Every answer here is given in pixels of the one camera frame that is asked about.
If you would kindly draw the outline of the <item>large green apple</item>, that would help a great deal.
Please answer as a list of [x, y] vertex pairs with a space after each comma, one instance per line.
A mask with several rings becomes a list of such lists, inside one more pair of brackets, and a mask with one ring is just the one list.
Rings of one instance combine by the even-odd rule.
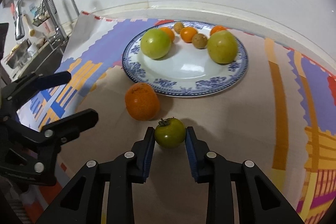
[[226, 30], [215, 32], [207, 43], [210, 58], [218, 64], [229, 64], [238, 54], [236, 38]]
[[160, 59], [169, 53], [172, 41], [163, 30], [154, 28], [145, 32], [140, 41], [141, 51], [151, 59]]

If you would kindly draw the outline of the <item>chrome kitchen faucet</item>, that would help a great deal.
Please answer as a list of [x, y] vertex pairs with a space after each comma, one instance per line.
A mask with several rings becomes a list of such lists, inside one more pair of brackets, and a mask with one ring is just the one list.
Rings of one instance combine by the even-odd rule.
[[[30, 8], [25, 9], [24, 1], [25, 0], [17, 0], [17, 4], [15, 7], [15, 39], [16, 40], [21, 40], [22, 38], [25, 37], [23, 14], [26, 14], [28, 16], [31, 26], [34, 26], [33, 17], [34, 17], [35, 10], [41, 7], [44, 2], [44, 0], [40, 0], [39, 4], [31, 5]], [[46, 6], [47, 6], [47, 10], [49, 11], [49, 15], [50, 15], [50, 18], [47, 20], [51, 21], [54, 27], [54, 30], [55, 30], [54, 40], [60, 39], [63, 42], [66, 41], [68, 39], [68, 36], [66, 32], [64, 31], [64, 28], [62, 27], [61, 23], [56, 19], [56, 16], [51, 11], [49, 4], [46, 4]]]

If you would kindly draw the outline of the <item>stainless steel double sink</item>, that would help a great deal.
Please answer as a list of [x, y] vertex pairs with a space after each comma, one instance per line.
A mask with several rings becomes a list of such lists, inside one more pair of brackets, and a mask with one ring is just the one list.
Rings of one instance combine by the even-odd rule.
[[7, 68], [11, 69], [9, 78], [14, 81], [31, 72], [50, 75], [60, 67], [66, 43], [60, 41], [46, 42], [40, 48], [26, 39], [15, 51], [4, 58]]

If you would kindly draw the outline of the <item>colourful patterned tablecloth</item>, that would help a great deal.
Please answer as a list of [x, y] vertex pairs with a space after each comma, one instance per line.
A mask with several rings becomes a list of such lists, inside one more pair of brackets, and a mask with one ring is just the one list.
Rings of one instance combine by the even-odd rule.
[[[113, 160], [143, 138], [156, 120], [136, 121], [125, 108], [131, 80], [122, 70], [126, 45], [158, 19], [80, 16], [60, 65], [68, 85], [39, 93], [19, 112], [36, 129], [84, 109], [98, 124], [62, 147], [52, 187], [21, 195], [36, 221], [88, 161]], [[160, 118], [175, 117], [226, 159], [252, 160], [281, 190], [305, 223], [317, 223], [335, 199], [335, 74], [293, 48], [234, 30], [247, 49], [248, 70], [233, 88], [208, 97], [160, 97]]]

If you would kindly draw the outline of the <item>large orange mandarin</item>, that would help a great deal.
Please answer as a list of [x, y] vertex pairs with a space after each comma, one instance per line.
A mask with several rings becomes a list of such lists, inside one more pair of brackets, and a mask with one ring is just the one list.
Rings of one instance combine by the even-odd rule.
[[125, 106], [129, 115], [137, 121], [154, 119], [161, 107], [157, 94], [146, 83], [136, 83], [127, 90]]

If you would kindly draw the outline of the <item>wooden dish brush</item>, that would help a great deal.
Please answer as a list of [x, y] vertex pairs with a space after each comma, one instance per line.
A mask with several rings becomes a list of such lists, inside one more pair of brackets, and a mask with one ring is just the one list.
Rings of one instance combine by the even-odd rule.
[[29, 30], [29, 36], [34, 37], [35, 36], [35, 29], [31, 26], [29, 23], [29, 19], [26, 14], [23, 14], [23, 20], [25, 21], [27, 28]]

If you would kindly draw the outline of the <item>small orange mandarin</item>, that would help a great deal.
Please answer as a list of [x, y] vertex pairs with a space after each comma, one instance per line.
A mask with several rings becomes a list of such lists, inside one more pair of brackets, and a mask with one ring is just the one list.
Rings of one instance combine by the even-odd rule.
[[180, 37], [181, 39], [186, 43], [191, 43], [193, 40], [193, 37], [198, 33], [197, 29], [193, 27], [184, 27], [180, 31]]
[[175, 40], [175, 33], [168, 27], [161, 27], [160, 30], [162, 30], [164, 33], [166, 33], [169, 38], [171, 39], [171, 42]]

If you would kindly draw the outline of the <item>small brown passion fruit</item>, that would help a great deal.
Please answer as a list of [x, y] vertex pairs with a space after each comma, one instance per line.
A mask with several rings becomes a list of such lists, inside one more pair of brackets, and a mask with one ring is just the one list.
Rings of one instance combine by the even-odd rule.
[[182, 22], [176, 22], [173, 26], [173, 29], [174, 31], [177, 33], [177, 34], [180, 34], [181, 33], [181, 30], [184, 28], [185, 26], [183, 25]]

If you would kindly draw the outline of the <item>small green tomato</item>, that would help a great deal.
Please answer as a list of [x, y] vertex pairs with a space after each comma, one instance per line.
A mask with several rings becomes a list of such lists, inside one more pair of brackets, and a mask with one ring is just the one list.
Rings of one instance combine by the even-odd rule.
[[177, 148], [186, 138], [186, 128], [177, 118], [161, 118], [154, 132], [155, 141], [163, 148]]

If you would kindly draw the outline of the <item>blue white porcelain plate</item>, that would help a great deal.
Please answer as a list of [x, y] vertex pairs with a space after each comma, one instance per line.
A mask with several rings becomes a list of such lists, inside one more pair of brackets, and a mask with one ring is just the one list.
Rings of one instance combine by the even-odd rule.
[[153, 60], [142, 53], [141, 39], [135, 36], [126, 46], [122, 67], [135, 83], [147, 83], [156, 93], [171, 97], [202, 97], [222, 92], [238, 83], [247, 72], [248, 54], [238, 40], [238, 54], [229, 64], [217, 64], [206, 49], [185, 43], [179, 34], [167, 55]]

